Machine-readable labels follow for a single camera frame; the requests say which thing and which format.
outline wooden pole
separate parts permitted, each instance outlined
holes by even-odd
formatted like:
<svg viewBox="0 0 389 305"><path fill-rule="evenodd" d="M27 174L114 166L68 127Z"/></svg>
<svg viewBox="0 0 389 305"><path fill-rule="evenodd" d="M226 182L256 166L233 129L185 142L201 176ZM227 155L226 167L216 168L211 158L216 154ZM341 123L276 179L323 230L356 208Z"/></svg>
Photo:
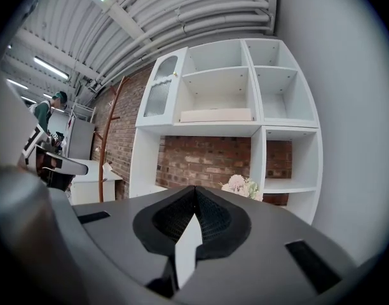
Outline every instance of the wooden pole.
<svg viewBox="0 0 389 305"><path fill-rule="evenodd" d="M110 113L108 115L106 127L104 128L103 138L101 140L100 161L99 161L99 199L100 199L100 202L104 201L103 182L105 180L103 180L103 164L104 164L104 156L105 156L105 153L106 153L106 144L107 144L108 131L110 129L110 123L111 123L111 120L113 119L113 113L114 113L114 110L116 108L117 100L118 100L118 97L119 97L119 95L121 93L121 89L122 89L123 85L128 80L129 80L129 78L123 77L123 79L119 83L119 86L118 86L118 89L117 89L117 93L116 93L116 95L114 97L113 103L111 104L111 110L110 110Z"/></svg>
<svg viewBox="0 0 389 305"><path fill-rule="evenodd" d="M97 138L99 138L101 141L103 141L103 137L102 137L97 131L94 131L93 133L94 133L94 135L95 135Z"/></svg>

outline green shirt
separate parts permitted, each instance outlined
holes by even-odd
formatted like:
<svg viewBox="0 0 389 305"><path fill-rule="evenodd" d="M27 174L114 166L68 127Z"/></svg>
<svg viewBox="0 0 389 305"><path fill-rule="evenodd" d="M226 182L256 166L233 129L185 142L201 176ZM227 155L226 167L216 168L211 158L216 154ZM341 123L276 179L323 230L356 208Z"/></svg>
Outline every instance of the green shirt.
<svg viewBox="0 0 389 305"><path fill-rule="evenodd" d="M38 124L48 133L48 123L51 116L50 108L47 103L40 103L36 108L34 115L38 119Z"/></svg>

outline ceiling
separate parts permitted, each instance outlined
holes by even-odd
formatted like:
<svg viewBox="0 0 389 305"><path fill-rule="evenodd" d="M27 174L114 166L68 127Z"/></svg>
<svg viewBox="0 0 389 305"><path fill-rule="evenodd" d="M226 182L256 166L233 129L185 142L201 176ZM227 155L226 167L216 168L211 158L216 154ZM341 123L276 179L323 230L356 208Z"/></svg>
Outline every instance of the ceiling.
<svg viewBox="0 0 389 305"><path fill-rule="evenodd" d="M77 101L86 105L122 75L180 47L272 34L275 11L276 0L39 0L1 68L29 88L17 88L22 96L40 102L43 93L63 90L71 105L81 87ZM221 17L227 15L239 17ZM35 56L69 79L36 64Z"/></svg>

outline brick wall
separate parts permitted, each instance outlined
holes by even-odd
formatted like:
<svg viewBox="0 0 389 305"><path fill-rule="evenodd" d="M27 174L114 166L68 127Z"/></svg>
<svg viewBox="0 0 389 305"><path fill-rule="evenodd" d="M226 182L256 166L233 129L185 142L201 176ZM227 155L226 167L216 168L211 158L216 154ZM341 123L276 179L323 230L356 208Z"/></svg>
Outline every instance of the brick wall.
<svg viewBox="0 0 389 305"><path fill-rule="evenodd" d="M130 80L124 85L119 96L113 116L119 116L120 119L111 122L107 138L106 161L112 162L113 171L123 178L116 182L116 198L127 198L130 181L130 165L133 140L135 137L135 121L144 94L145 86L152 66L141 69L139 72L131 75ZM96 107L96 116L94 119L96 131L103 135L107 117L111 106L109 103L113 100L113 93L109 90L99 96L92 105ZM100 153L95 151L101 146L101 140L94 137L91 159L99 160Z"/></svg>
<svg viewBox="0 0 389 305"><path fill-rule="evenodd" d="M123 178L116 183L116 198L127 198L135 121L152 65L133 74L127 82L113 116L107 138L106 161ZM109 90L93 104L96 107L96 131L103 135L113 93ZM101 140L94 137L91 159L99 160ZM163 187L188 184L220 188L233 174L248 177L250 172L250 138L229 137L163 137L161 139L156 183ZM266 177L290 178L292 144L268 141ZM288 195L266 195L267 202L286 205Z"/></svg>
<svg viewBox="0 0 389 305"><path fill-rule="evenodd" d="M268 141L266 177L292 175L292 143ZM233 174L250 175L251 138L163 137L156 183L163 187L201 185L220 188ZM264 201L285 206L288 194L265 194Z"/></svg>
<svg viewBox="0 0 389 305"><path fill-rule="evenodd" d="M220 188L233 174L250 173L251 138L169 137L161 140L156 183Z"/></svg>

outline white shelving unit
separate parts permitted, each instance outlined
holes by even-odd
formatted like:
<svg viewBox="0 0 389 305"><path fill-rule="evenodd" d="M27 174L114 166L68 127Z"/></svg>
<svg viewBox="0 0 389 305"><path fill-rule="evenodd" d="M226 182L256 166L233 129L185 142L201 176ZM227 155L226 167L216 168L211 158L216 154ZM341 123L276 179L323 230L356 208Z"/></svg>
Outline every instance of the white shelving unit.
<svg viewBox="0 0 389 305"><path fill-rule="evenodd" d="M250 177L308 223L322 183L322 136L309 86L286 45L234 39L183 48L157 60L142 98L130 197L155 185L161 135L251 137ZM292 178L265 179L268 140L292 141Z"/></svg>

